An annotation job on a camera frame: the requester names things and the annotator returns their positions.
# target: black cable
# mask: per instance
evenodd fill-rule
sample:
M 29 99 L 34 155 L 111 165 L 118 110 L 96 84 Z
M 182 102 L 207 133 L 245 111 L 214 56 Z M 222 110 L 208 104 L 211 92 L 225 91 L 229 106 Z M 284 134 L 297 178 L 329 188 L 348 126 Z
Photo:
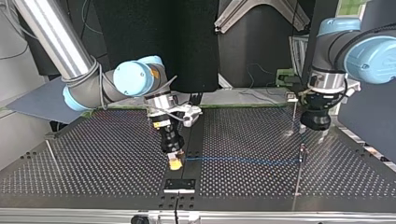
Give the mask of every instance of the black cable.
M 343 93 L 339 93 L 339 94 L 341 94 L 341 97 L 338 98 L 338 100 L 337 100 L 335 103 L 333 103 L 332 105 L 330 105 L 329 107 L 327 107 L 327 108 L 325 108 L 325 109 L 319 109 L 319 110 L 308 109 L 308 108 L 306 107 L 306 104 L 303 104 L 303 102 L 301 101 L 301 98 L 299 98 L 300 105 L 301 105 L 302 107 L 305 108 L 305 111 L 308 111 L 308 112 L 322 112 L 322 111 L 328 111 L 328 110 L 332 109 L 333 107 L 337 106 L 339 103 L 341 103 L 341 101 L 342 101 L 345 97 L 348 97 L 348 96 L 347 96 L 348 85 L 347 85 L 347 79 L 346 79 L 346 78 L 344 78 L 344 85 L 345 85 L 344 92 L 343 92 Z
M 21 52 L 21 53 L 19 53 L 19 54 L 16 54 L 16 55 L 13 55 L 13 56 L 9 56 L 9 57 L 5 57 L 5 58 L 0 58 L 0 60 L 5 60 L 5 59 L 11 59 L 11 58 L 16 58 L 16 57 L 18 57 L 18 56 L 21 56 L 22 54 L 24 54 L 27 50 L 29 49 L 29 45 L 28 44 L 26 44 L 26 47 L 25 47 L 25 49 Z
M 73 23 L 73 20 L 72 20 L 72 13 L 71 13 L 71 11 L 70 11 L 69 0 L 66 0 L 66 7 L 67 7 L 67 15 L 69 16 L 70 21 Z
M 334 58 L 334 64 L 338 64 L 338 61 L 340 60 L 341 55 L 343 55 L 345 53 L 345 51 L 347 49 L 349 49 L 349 47 L 351 45 L 353 45 L 356 41 L 360 40 L 362 37 L 364 37 L 366 35 L 370 35 L 370 34 L 376 34 L 376 33 L 383 32 L 383 31 L 390 31 L 390 30 L 396 30 L 396 22 L 365 31 L 365 32 L 353 37 L 340 49 L 340 51 L 338 51 L 337 55 Z
M 295 22 L 295 19 L 296 19 L 297 9 L 298 9 L 298 1 L 296 1 L 296 6 L 294 7 L 294 11 L 293 11 L 293 18 L 291 19 L 291 53 L 293 54 L 291 57 L 294 60 L 297 77 L 299 77 L 300 82 L 301 82 L 301 86 L 303 86 L 304 85 L 303 84 L 303 79 L 300 77 L 300 74 L 299 74 L 299 72 L 297 70 L 297 61 L 296 61 L 296 57 L 294 57 L 295 56 L 295 51 L 294 51 L 294 44 L 293 44 L 293 41 L 292 41 L 292 39 L 294 37 L 294 22 Z
M 86 19 L 85 19 L 84 22 L 82 23 L 81 34 L 79 34 L 79 38 L 80 38 L 81 40 L 82 40 L 82 37 L 84 36 L 85 27 L 86 27 L 87 20 L 88 20 L 88 12 L 90 11 L 90 5 L 91 5 L 91 0 L 88 0 L 87 9 L 86 9 L 85 15 L 84 15 L 84 18 L 86 18 Z
M 105 57 L 105 56 L 107 56 L 107 53 L 101 54 L 101 55 L 99 55 L 99 56 L 97 56 L 97 57 L 95 57 L 95 58 L 96 58 L 96 59 L 100 59 L 100 58 L 103 58 L 103 57 Z
M 268 91 L 268 87 L 269 87 L 269 85 L 272 85 L 272 84 L 275 85 L 275 82 L 270 82 L 270 83 L 267 83 L 267 85 L 265 85 L 265 91 L 267 92 L 268 95 L 278 95 L 278 96 L 283 96 L 283 95 L 285 95 L 285 94 L 276 94 L 276 93 L 271 93 L 271 92 L 269 92 L 269 91 Z

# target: black backdrop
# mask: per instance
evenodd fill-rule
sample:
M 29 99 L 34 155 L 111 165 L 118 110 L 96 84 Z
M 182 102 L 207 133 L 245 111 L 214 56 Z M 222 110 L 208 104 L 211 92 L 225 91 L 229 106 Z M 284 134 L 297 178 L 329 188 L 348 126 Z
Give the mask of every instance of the black backdrop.
M 172 89 L 218 88 L 219 48 L 214 33 L 218 0 L 94 0 L 110 67 L 159 55 Z

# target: metal plate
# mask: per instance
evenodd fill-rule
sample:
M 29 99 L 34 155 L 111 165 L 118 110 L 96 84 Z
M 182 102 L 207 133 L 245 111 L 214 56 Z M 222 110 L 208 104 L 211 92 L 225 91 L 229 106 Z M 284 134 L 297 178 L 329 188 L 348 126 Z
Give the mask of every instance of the metal plate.
M 200 195 L 293 196 L 301 138 L 289 119 L 276 108 L 206 110 Z
M 395 173 L 337 128 L 320 142 L 298 123 L 288 107 L 205 110 L 187 153 L 204 159 L 183 174 L 199 184 L 185 196 L 190 210 L 396 212 Z M 308 158 L 294 196 L 299 165 L 286 161 L 302 143 Z
M 96 112 L 50 145 L 56 160 L 45 148 L 0 175 L 0 198 L 14 195 L 49 201 L 32 206 L 76 208 L 66 201 L 56 202 L 67 198 L 79 200 L 78 207 L 91 203 L 103 208 L 163 208 L 159 204 L 165 203 L 167 159 L 160 134 L 145 110 Z

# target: end effector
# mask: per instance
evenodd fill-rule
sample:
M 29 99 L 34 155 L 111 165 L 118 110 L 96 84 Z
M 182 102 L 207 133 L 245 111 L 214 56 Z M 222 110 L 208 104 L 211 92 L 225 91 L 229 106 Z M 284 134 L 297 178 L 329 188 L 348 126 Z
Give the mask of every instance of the end effector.
M 114 84 L 120 92 L 128 92 L 130 96 L 144 96 L 145 106 L 148 107 L 148 117 L 150 117 L 154 128 L 161 134 L 161 149 L 168 157 L 169 167 L 171 170 L 178 170 L 182 166 L 181 157 L 184 155 L 182 149 L 184 139 L 178 133 L 179 123 L 181 122 L 184 127 L 191 127 L 202 114 L 202 110 L 194 105 L 177 104 L 177 98 L 171 94 L 169 87 L 175 78 L 167 81 L 165 68 L 159 57 L 146 57 L 137 62 L 142 63 L 148 69 L 136 72 L 131 69 L 134 67 L 135 61 L 122 63 L 114 72 Z M 132 74 L 149 77 L 153 81 L 143 82 L 144 85 L 142 85 L 142 83 L 136 82 L 140 80 L 139 78 L 129 79 Z M 183 113 L 182 118 L 177 115 L 179 113 Z
M 322 22 L 310 70 L 308 89 L 301 92 L 305 112 L 301 123 L 315 131 L 328 130 L 329 110 L 347 96 L 347 74 L 362 82 L 382 84 L 396 77 L 396 27 L 361 32 L 358 18 Z
M 176 103 L 176 96 L 171 94 L 169 87 L 175 77 L 167 80 L 163 62 L 158 56 L 121 63 L 114 71 L 107 72 L 104 76 L 106 79 L 102 88 L 95 77 L 77 86 L 66 86 L 64 91 L 66 103 L 75 110 L 99 106 L 100 95 L 91 94 L 97 91 L 87 91 L 92 89 L 102 89 L 106 104 L 127 97 L 144 97 L 148 117 L 161 134 L 161 149 L 168 156 L 170 169 L 178 170 L 181 167 L 180 157 L 184 154 L 182 150 L 184 139 L 178 133 L 178 124 L 182 122 L 183 126 L 191 127 L 202 114 L 201 108 Z M 183 117 L 178 117 L 178 113 L 184 113 Z

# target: white wall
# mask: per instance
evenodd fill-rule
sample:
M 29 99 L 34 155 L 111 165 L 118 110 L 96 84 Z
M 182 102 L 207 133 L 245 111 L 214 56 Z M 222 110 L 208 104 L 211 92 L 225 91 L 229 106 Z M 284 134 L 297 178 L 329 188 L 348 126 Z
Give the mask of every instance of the white wall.
M 44 84 L 26 42 L 0 12 L 0 170 L 39 145 L 50 131 L 47 120 L 6 110 L 5 105 Z

